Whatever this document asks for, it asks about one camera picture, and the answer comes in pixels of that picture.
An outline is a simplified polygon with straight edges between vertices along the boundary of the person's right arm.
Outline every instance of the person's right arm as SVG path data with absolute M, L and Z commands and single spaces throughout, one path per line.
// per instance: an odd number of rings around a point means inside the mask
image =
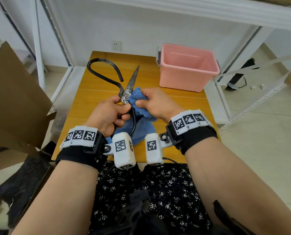
M 136 105 L 169 123 L 184 111 L 159 88 L 143 89 L 149 101 Z M 206 138 L 185 153 L 195 187 L 214 224 L 218 200 L 228 215 L 255 234 L 291 234 L 291 211 L 239 157 L 217 138 Z

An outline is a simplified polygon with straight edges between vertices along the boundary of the wall outlet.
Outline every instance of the wall outlet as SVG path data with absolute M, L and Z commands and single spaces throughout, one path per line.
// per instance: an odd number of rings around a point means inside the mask
M 112 40 L 112 50 L 113 51 L 122 51 L 122 42 L 118 40 Z

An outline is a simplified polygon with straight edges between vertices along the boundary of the black floral skirt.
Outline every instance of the black floral skirt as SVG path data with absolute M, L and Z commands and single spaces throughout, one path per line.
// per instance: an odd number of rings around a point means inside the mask
M 89 233 L 114 224 L 119 211 L 129 204 L 129 194 L 148 189 L 149 211 L 175 230 L 207 231 L 211 221 L 196 191 L 187 164 L 166 163 L 145 166 L 141 172 L 136 165 L 127 170 L 113 168 L 107 161 L 99 173 Z

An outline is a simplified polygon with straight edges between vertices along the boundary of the floor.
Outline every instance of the floor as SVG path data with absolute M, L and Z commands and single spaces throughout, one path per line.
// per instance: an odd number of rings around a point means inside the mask
M 259 49 L 253 57 L 256 62 L 266 61 L 267 55 Z M 47 95 L 51 97 L 62 73 L 46 77 Z M 253 70 L 245 75 L 248 85 L 239 91 L 224 90 L 232 114 L 262 93 L 260 85 L 270 86 L 281 77 L 276 67 Z M 291 89 L 287 88 L 252 112 L 247 113 L 226 130 L 220 130 L 222 142 L 246 162 L 291 209 Z M 47 134 L 45 143 L 50 139 Z M 0 170 L 0 183 L 12 175 L 21 164 Z

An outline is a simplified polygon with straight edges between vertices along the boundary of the wooden table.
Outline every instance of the wooden table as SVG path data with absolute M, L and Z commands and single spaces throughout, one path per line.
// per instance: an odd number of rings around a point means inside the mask
M 90 56 L 90 59 L 93 58 L 105 58 L 114 62 L 118 66 L 120 72 L 123 75 L 124 88 L 126 87 L 128 80 L 130 79 L 134 70 L 137 68 L 139 64 L 140 69 L 138 72 L 135 87 L 141 88 L 159 87 L 160 67 L 156 64 L 155 57 L 93 51 Z M 101 62 L 93 63 L 92 69 L 110 79 L 119 82 L 119 78 L 117 76 L 116 71 L 106 63 Z M 218 132 L 204 90 L 200 93 L 171 88 L 162 88 L 162 90 L 183 108 L 187 110 L 190 109 L 202 110 L 206 117 L 212 122 L 216 131 Z M 118 92 L 119 92 L 118 87 L 94 76 L 88 71 L 88 69 L 85 70 L 84 76 L 79 85 L 74 102 L 71 106 L 68 117 L 64 124 L 61 136 L 58 140 L 57 146 L 52 156 L 53 160 L 55 160 L 55 158 L 57 157 L 57 154 L 60 151 L 59 146 L 65 139 L 69 129 L 77 125 L 82 125 L 101 100 L 109 98 L 112 95 L 116 95 L 118 94 Z M 153 122 L 153 125 L 156 128 L 157 133 L 163 133 L 166 131 L 165 130 L 166 123 L 164 123 L 162 120 L 157 120 L 156 122 Z M 146 162 L 145 150 L 146 149 L 144 141 L 134 146 L 135 157 L 137 162 Z M 175 147 L 164 149 L 164 156 L 171 158 L 179 163 L 186 163 L 185 157 Z

